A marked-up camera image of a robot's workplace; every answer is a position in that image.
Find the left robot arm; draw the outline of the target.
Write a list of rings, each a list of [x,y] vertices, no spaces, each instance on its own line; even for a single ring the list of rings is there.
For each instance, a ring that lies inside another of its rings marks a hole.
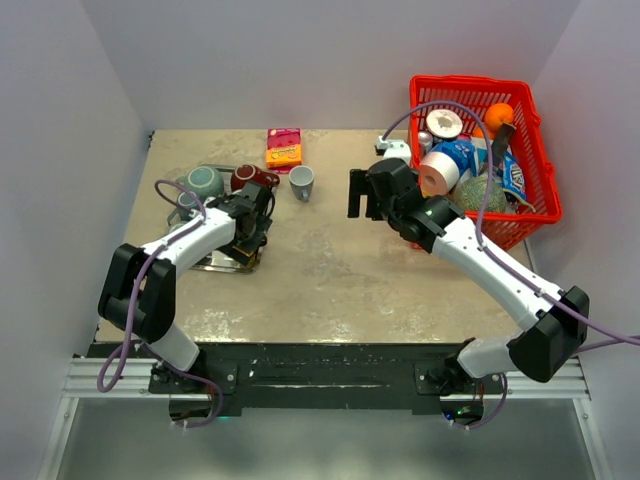
[[[119,380],[135,340],[173,368],[171,378],[183,391],[200,390],[209,374],[204,352],[174,322],[177,281],[214,251],[247,266],[267,243],[275,207],[269,187],[250,181],[206,201],[183,192],[196,203],[186,224],[141,247],[124,243],[112,256],[98,313],[124,339],[99,373],[102,392]]]

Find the small light grey mug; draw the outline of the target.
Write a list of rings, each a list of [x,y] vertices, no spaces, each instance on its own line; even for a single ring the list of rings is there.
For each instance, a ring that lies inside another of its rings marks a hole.
[[[289,171],[289,184],[295,198],[307,203],[310,200],[313,185],[314,172],[311,168],[299,165]]]

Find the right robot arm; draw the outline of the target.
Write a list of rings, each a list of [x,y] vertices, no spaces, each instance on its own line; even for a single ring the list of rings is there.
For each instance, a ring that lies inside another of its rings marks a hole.
[[[539,278],[483,234],[447,197],[423,196],[418,174],[399,158],[349,173],[348,217],[384,220],[402,239],[456,266],[515,321],[514,337],[470,339],[427,378],[444,395],[466,393],[481,378],[519,371],[548,382],[584,343],[589,297]]]

